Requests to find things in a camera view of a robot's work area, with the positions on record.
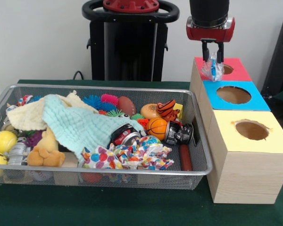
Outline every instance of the hole in box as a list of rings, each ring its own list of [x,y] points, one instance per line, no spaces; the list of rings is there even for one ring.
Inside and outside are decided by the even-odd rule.
[[[251,95],[245,89],[235,86],[223,86],[217,90],[217,95],[232,104],[245,104],[250,101]]]
[[[224,64],[225,74],[230,74],[233,72],[233,68],[230,65]]]
[[[235,127],[242,136],[251,140],[263,140],[269,133],[269,129],[257,121],[241,120]]]

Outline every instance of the black cable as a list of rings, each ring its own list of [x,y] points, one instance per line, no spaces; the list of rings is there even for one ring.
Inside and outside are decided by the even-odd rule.
[[[82,72],[80,72],[80,71],[76,71],[76,72],[75,72],[75,75],[74,75],[74,77],[73,77],[73,80],[75,80],[77,74],[80,74],[82,80],[84,80],[84,76],[83,76]]]

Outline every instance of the green tablecloth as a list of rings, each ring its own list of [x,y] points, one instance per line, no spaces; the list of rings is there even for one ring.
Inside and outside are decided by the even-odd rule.
[[[188,89],[188,82],[19,81],[20,83]],[[214,204],[206,177],[194,191],[0,185],[0,225],[283,225],[275,205]]]

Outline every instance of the metal basket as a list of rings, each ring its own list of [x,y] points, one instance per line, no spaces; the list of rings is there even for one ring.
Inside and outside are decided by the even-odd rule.
[[[30,185],[65,185],[65,186],[102,186],[102,187],[135,187],[160,189],[195,189],[204,175],[212,169],[212,162],[203,123],[196,97],[187,90],[175,89],[130,89],[110,87],[56,86],[16,84],[4,90],[0,96],[0,130],[6,118],[7,103],[15,104],[19,98],[31,94],[45,96],[59,94],[67,96],[76,90],[78,96],[100,96],[104,93],[115,96],[127,96],[136,105],[137,111],[148,103],[167,102],[175,99],[183,104],[183,122],[194,126],[194,139],[189,144],[193,171],[181,171],[179,146],[172,148],[168,158],[175,163],[167,170],[130,170],[130,169],[85,169],[63,167],[31,167],[0,165],[3,176],[0,184]]]

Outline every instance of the light blue towel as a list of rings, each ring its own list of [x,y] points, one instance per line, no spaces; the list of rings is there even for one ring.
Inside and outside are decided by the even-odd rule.
[[[136,120],[94,114],[79,107],[64,107],[56,95],[45,97],[42,119],[51,128],[56,140],[74,152],[79,162],[83,160],[81,152],[84,147],[92,151],[98,145],[107,147],[111,134],[127,123],[145,136],[143,127]]]

